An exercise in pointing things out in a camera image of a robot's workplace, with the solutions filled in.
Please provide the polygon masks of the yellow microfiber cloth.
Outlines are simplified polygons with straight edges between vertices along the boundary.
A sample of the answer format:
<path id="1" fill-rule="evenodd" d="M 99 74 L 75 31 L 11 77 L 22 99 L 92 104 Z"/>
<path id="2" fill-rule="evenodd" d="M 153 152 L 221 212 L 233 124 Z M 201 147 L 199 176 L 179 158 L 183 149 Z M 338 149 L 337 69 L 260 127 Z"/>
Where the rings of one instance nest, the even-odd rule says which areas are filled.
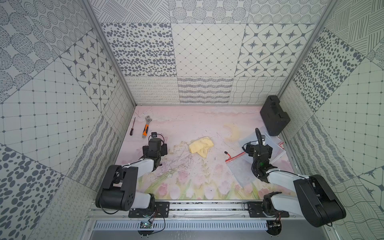
<path id="1" fill-rule="evenodd" d="M 203 137 L 192 142 L 189 145 L 189 150 L 192 154 L 197 153 L 205 159 L 208 156 L 209 149 L 213 146 L 214 143 L 209 137 Z"/>

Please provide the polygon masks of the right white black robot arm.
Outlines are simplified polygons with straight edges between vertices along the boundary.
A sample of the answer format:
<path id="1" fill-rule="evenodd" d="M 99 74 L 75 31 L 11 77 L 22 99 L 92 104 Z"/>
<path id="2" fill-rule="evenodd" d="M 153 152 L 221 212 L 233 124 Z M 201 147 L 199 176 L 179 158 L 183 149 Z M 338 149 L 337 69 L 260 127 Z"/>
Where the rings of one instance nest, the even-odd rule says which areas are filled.
<path id="1" fill-rule="evenodd" d="M 347 212 L 325 178 L 321 175 L 299 175 L 281 170 L 270 163 L 272 147 L 264 142 L 259 129 L 255 129 L 256 141 L 243 146 L 246 154 L 253 158 L 251 171 L 262 182 L 288 189 L 296 196 L 272 192 L 263 197 L 263 213 L 279 221 L 283 212 L 303 216 L 314 227 L 331 226 L 342 220 Z"/>

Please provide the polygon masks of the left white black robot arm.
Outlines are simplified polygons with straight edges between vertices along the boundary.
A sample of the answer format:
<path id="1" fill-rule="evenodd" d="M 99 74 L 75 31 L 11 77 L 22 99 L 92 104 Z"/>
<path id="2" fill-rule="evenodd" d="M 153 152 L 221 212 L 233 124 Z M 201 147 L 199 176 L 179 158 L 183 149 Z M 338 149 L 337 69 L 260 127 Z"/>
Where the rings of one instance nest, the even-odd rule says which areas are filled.
<path id="1" fill-rule="evenodd" d="M 108 215 L 119 211 L 138 210 L 144 216 L 155 213 L 155 197 L 137 191 L 140 177 L 155 171 L 161 166 L 161 158 L 168 154 L 165 138 L 156 132 L 151 133 L 148 144 L 143 146 L 143 156 L 127 165 L 108 167 L 95 205 Z"/>

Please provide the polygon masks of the clear mesh document bag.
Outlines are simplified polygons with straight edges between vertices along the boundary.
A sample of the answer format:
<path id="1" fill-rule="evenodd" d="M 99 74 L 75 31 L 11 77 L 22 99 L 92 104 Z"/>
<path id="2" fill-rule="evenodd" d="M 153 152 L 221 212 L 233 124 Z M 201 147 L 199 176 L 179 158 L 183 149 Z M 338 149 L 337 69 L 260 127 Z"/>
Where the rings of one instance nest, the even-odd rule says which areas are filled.
<path id="1" fill-rule="evenodd" d="M 285 149 L 283 148 L 283 141 L 279 137 L 271 137 L 268 134 L 266 127 L 261 127 L 260 132 L 263 138 L 263 144 L 269 145 L 273 148 L 272 156 L 270 158 L 270 163 L 275 164 L 283 155 L 286 154 Z M 250 133 L 246 137 L 243 137 L 238 141 L 240 147 L 246 145 L 248 142 L 251 142 L 253 145 L 257 145 L 257 136 L 255 132 Z"/>
<path id="2" fill-rule="evenodd" d="M 242 152 L 231 156 L 225 151 L 225 154 L 228 156 L 225 163 L 242 188 L 257 180 L 257 177 L 252 172 L 253 159 L 247 153 Z"/>

